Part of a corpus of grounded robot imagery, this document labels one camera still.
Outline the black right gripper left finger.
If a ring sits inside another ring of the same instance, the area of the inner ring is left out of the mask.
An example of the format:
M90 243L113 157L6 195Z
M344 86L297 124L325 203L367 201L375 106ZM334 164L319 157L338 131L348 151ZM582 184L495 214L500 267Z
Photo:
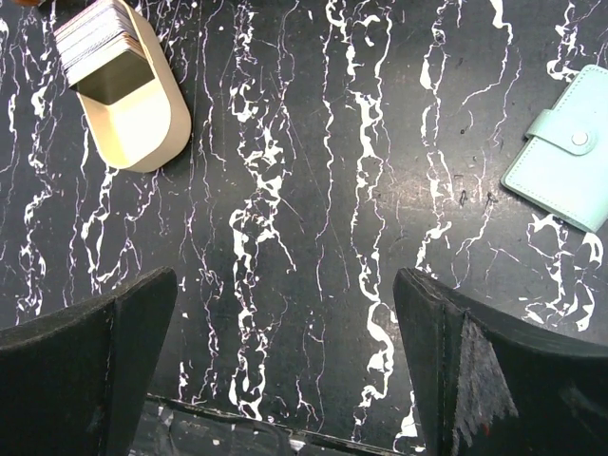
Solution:
M2 330L2 454L128 454L177 294L163 267Z

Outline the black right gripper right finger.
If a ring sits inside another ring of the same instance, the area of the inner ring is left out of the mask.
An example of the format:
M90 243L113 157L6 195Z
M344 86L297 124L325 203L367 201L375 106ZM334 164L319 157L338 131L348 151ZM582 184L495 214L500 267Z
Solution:
M603 455L607 350L414 269L393 297L431 455Z

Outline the mint green card holder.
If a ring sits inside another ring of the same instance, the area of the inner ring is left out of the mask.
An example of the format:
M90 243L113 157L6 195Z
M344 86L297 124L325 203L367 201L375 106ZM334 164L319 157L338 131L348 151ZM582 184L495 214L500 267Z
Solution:
M607 220L607 70L585 66L528 127L501 183L574 227Z

